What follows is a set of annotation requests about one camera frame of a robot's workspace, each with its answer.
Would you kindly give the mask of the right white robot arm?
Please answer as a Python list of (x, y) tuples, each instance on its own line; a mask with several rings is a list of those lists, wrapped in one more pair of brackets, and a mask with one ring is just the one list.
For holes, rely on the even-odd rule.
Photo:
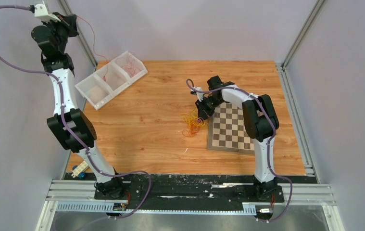
[(271, 97), (249, 93), (233, 82), (222, 82), (219, 76), (207, 81), (207, 91), (195, 87), (190, 79), (186, 80), (186, 84), (191, 94), (197, 96), (195, 105), (202, 121), (212, 117), (222, 103), (231, 103), (242, 110), (245, 131), (254, 145), (256, 182), (253, 194), (259, 201), (268, 199), (277, 188), (272, 160), (274, 139), (279, 128)]

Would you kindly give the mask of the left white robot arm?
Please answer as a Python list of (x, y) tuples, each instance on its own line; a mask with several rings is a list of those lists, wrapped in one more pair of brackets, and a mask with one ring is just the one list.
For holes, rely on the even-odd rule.
[(74, 64), (65, 48), (69, 38), (78, 36), (77, 16), (47, 13), (39, 19), (42, 25), (31, 31), (31, 37), (41, 49), (41, 63), (51, 79), (55, 98), (53, 116), (47, 119), (47, 125), (65, 150), (79, 155), (87, 163), (96, 177), (96, 191), (102, 196), (120, 199), (126, 187), (97, 148), (94, 126), (74, 97)]

